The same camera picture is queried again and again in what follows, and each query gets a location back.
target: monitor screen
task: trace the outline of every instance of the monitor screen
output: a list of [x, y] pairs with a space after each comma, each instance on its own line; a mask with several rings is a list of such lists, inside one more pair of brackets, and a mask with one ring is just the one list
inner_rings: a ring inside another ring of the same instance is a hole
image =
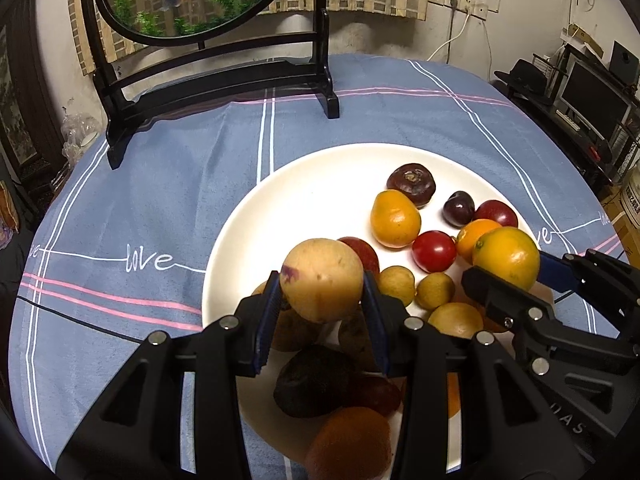
[[611, 140], [628, 108], [618, 94], [579, 63], [574, 64], [562, 100], [607, 141]]

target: white wall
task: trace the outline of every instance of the white wall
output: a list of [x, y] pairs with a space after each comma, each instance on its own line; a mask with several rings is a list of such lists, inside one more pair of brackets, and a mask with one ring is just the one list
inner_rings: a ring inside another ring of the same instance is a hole
[[[530, 60], [534, 52], [553, 54], [561, 45], [560, 31], [568, 23], [569, 2], [570, 0], [488, 0], [490, 8], [497, 8], [499, 4], [499, 13], [490, 12], [486, 21], [493, 54], [492, 72], [508, 72], [519, 58]], [[36, 4], [40, 46], [54, 103], [60, 108], [70, 98], [74, 98], [77, 108], [98, 117], [101, 112], [100, 103], [90, 78], [81, 75], [76, 58], [66, 0], [36, 0]], [[593, 34], [609, 56], [614, 40], [636, 54], [640, 53], [640, 34], [618, 0], [596, 0], [596, 7], [591, 12], [586, 13], [585, 10], [586, 0], [580, 0], [578, 9], [575, 9], [574, 0], [572, 21]], [[425, 59], [447, 39], [449, 18], [448, 7], [434, 4], [429, 5], [425, 22], [365, 12], [332, 12], [330, 51], [332, 54], [362, 52]], [[456, 13], [454, 34], [462, 27], [464, 18], [464, 14]], [[304, 28], [310, 28], [309, 17], [305, 14], [258, 16], [243, 27], [207, 44]], [[188, 48], [149, 48], [116, 65], [123, 75], [127, 75], [185, 50]], [[309, 52], [308, 46], [293, 45], [259, 52], [248, 51], [215, 61], [206, 60], [140, 82], [130, 87], [127, 94], [132, 96], [154, 84], [213, 67], [273, 56], [306, 56]], [[445, 56], [446, 49], [443, 49], [434, 60], [444, 60]], [[489, 48], [479, 20], [471, 18], [464, 34], [453, 43], [450, 62], [482, 78], [489, 77]]]

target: apple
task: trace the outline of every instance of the apple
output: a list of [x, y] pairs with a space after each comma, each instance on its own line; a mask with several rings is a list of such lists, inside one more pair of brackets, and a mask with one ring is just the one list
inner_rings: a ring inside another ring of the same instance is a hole
[[376, 277], [380, 273], [380, 261], [373, 247], [366, 241], [356, 238], [355, 236], [345, 236], [338, 238], [339, 242], [347, 244], [358, 255], [364, 270], [370, 270]]
[[487, 200], [476, 209], [474, 220], [487, 218], [502, 227], [518, 227], [518, 217], [513, 209], [499, 200]]

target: metal pin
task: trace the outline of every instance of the metal pin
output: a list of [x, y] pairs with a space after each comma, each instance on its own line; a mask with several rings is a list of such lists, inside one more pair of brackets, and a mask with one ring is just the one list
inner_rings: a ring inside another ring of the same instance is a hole
[[489, 346], [495, 341], [494, 335], [491, 332], [487, 332], [486, 330], [478, 332], [476, 334], [476, 339], [478, 339], [478, 342], [483, 344], [484, 346]]
[[531, 369], [536, 375], [544, 375], [549, 371], [549, 361], [539, 357], [531, 363]]
[[529, 317], [533, 320], [533, 321], [537, 321], [539, 319], [542, 319], [542, 311], [536, 307], [536, 306], [532, 306], [529, 309]]
[[225, 316], [218, 323], [225, 330], [232, 330], [240, 324], [240, 320], [236, 316]]
[[420, 330], [424, 326], [424, 321], [419, 317], [410, 316], [405, 318], [404, 326], [409, 330]]
[[166, 334], [162, 330], [156, 330], [149, 334], [149, 337], [146, 338], [152, 345], [161, 345], [166, 341]]

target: plate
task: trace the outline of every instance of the plate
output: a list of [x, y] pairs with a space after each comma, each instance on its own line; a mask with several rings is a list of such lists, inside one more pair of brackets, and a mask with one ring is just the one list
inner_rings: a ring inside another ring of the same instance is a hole
[[[427, 167], [436, 181], [436, 192], [420, 210], [422, 231], [438, 229], [456, 235], [441, 216], [442, 205], [457, 190], [465, 190], [476, 205], [496, 199], [513, 205], [473, 171], [441, 155], [398, 144], [348, 144], [304, 156], [283, 166], [252, 189], [226, 221], [211, 251], [202, 292], [202, 324], [232, 314], [242, 298], [280, 270], [287, 253], [308, 238], [355, 236], [369, 242], [378, 253], [380, 269], [408, 267], [416, 283], [426, 274], [414, 263], [409, 249], [389, 250], [379, 245], [369, 230], [369, 213], [376, 195], [385, 189], [393, 170], [409, 162]], [[535, 240], [524, 218], [516, 211], [519, 227]], [[447, 271], [456, 284], [468, 266], [460, 258]], [[532, 290], [551, 303], [551, 291], [536, 284]], [[456, 291], [456, 299], [464, 293]], [[414, 304], [408, 307], [418, 314]], [[501, 340], [509, 339], [503, 335]], [[282, 366], [292, 352], [271, 350], [267, 365], [254, 379], [238, 378], [238, 401], [244, 420], [270, 446], [296, 462], [326, 420], [296, 419], [285, 415], [273, 400], [273, 389]], [[390, 420], [392, 449], [396, 449], [401, 414]], [[460, 464], [460, 412], [449, 420], [448, 467]]]

